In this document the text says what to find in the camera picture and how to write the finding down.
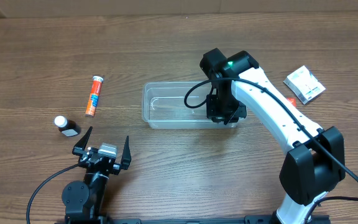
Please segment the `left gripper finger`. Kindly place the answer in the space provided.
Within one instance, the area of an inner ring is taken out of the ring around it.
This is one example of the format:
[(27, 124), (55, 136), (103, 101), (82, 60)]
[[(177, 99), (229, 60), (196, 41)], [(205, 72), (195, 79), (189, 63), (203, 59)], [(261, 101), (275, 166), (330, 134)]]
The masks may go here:
[(121, 169), (128, 170), (131, 164), (132, 156), (129, 148), (129, 137), (126, 137), (126, 141), (124, 144), (124, 149), (121, 157)]
[(85, 133), (85, 135), (74, 145), (73, 149), (74, 150), (85, 150), (85, 147), (88, 143), (88, 140), (91, 136), (91, 132), (93, 130), (93, 127), (90, 126), (87, 130), (87, 132)]

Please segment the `dark medicine bottle white cap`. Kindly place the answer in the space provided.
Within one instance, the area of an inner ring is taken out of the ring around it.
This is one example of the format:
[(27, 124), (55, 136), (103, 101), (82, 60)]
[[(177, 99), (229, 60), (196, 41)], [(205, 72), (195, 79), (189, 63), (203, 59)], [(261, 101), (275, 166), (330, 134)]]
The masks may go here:
[(57, 116), (54, 119), (54, 124), (66, 137), (76, 136), (81, 132), (81, 128), (74, 121), (67, 119), (64, 116)]

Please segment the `orange effervescent tablet tube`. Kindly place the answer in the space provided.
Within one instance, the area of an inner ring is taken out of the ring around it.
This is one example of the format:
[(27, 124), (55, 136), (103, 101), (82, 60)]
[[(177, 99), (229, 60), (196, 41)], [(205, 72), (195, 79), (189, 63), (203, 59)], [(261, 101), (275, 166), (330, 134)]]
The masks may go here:
[(103, 81), (104, 78), (101, 76), (93, 77), (93, 84), (85, 111), (86, 116), (94, 117), (95, 115)]

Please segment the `red medicine box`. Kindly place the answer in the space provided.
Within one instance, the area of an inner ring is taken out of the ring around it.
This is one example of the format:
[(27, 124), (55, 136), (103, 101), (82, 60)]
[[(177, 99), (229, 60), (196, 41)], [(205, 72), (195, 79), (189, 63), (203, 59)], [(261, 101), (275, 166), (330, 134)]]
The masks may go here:
[(295, 99), (295, 98), (287, 98), (287, 100), (288, 100), (294, 107), (296, 107), (296, 99)]

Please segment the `white medicine box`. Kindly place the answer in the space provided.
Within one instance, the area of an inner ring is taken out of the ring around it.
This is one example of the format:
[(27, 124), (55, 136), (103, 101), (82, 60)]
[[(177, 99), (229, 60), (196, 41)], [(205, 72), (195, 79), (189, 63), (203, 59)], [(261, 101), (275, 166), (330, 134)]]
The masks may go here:
[(304, 65), (289, 74), (283, 82), (304, 105), (326, 89)]

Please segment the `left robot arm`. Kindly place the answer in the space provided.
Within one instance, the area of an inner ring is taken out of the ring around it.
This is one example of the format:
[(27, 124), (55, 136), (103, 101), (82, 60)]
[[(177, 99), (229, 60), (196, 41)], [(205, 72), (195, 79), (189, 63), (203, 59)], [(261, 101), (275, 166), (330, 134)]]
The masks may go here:
[(103, 143), (99, 148), (87, 147), (92, 127), (74, 145), (72, 154), (78, 156), (78, 167), (86, 169), (82, 181), (73, 181), (62, 192), (65, 205), (65, 223), (112, 223), (101, 213), (109, 176), (127, 170), (132, 157), (126, 138), (121, 161), (116, 162), (117, 146)]

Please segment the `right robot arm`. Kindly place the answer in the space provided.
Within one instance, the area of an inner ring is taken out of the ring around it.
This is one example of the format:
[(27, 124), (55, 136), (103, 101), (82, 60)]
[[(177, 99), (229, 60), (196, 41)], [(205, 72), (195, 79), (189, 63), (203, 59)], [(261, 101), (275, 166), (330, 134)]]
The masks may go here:
[(200, 68), (215, 94), (206, 97), (206, 116), (215, 123), (236, 123), (245, 108), (260, 119), (285, 155), (280, 182), (286, 196), (272, 223), (307, 223), (313, 204), (345, 178), (344, 138), (335, 127), (323, 129), (299, 112), (270, 83), (246, 51), (229, 58), (219, 49), (203, 55)]

